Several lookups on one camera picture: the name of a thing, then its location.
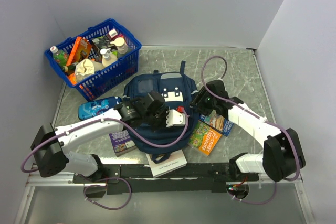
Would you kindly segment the navy blue student backpack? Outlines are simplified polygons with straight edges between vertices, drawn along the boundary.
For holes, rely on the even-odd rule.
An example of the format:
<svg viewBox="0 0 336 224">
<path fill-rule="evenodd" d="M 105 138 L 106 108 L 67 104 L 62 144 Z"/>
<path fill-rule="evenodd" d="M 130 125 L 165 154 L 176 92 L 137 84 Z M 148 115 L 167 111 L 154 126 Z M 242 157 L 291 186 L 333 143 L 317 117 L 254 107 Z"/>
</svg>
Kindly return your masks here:
<svg viewBox="0 0 336 224">
<path fill-rule="evenodd" d="M 198 124 L 199 113 L 190 107 L 198 89 L 184 70 L 182 61 L 179 71 L 141 74 L 124 88 L 123 100 L 132 101 L 144 116 L 128 133 L 137 148 L 151 154 L 155 163 L 184 148 Z"/>
</svg>

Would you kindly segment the blue monster pencil case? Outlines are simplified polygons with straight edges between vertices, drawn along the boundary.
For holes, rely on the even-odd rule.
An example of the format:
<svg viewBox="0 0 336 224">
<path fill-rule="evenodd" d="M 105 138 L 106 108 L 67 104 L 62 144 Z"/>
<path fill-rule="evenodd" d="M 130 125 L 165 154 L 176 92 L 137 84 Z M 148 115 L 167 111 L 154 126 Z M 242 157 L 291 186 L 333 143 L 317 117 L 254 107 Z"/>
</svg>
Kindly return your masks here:
<svg viewBox="0 0 336 224">
<path fill-rule="evenodd" d="M 78 107 L 78 119 L 83 121 L 100 115 L 109 109 L 113 109 L 116 105 L 121 103 L 121 101 L 120 97 L 109 97 L 83 103 Z"/>
</svg>

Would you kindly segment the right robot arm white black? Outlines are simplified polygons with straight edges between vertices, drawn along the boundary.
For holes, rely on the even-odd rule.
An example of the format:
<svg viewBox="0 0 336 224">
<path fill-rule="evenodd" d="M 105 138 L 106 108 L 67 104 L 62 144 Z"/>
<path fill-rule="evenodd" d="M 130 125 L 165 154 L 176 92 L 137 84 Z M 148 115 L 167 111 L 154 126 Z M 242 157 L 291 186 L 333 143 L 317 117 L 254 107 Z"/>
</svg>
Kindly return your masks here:
<svg viewBox="0 0 336 224">
<path fill-rule="evenodd" d="M 223 81 L 207 83 L 190 106 L 203 115 L 215 111 L 242 128 L 262 146 L 262 154 L 241 153 L 230 159 L 229 175 L 233 180 L 241 181 L 247 174 L 258 173 L 267 175 L 275 182 L 293 181 L 305 167 L 306 161 L 297 132 L 292 128 L 284 130 L 268 122 L 238 97 L 229 97 Z"/>
</svg>

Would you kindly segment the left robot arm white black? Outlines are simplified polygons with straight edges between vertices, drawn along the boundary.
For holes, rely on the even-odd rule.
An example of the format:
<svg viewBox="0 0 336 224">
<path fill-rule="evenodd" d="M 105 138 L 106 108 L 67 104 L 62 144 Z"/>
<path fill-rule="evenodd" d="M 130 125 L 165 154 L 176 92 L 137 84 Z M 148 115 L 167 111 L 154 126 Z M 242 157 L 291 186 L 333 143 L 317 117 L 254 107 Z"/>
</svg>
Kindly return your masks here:
<svg viewBox="0 0 336 224">
<path fill-rule="evenodd" d="M 59 172 L 78 172 L 90 182 L 103 179 L 104 170 L 98 158 L 82 155 L 74 150 L 79 145 L 106 134 L 121 132 L 125 127 L 134 129 L 148 124 L 155 130 L 168 127 L 171 115 L 164 98 L 152 91 L 142 98 L 123 101 L 99 116 L 55 130 L 45 124 L 38 130 L 31 151 L 41 177 L 51 177 Z"/>
</svg>

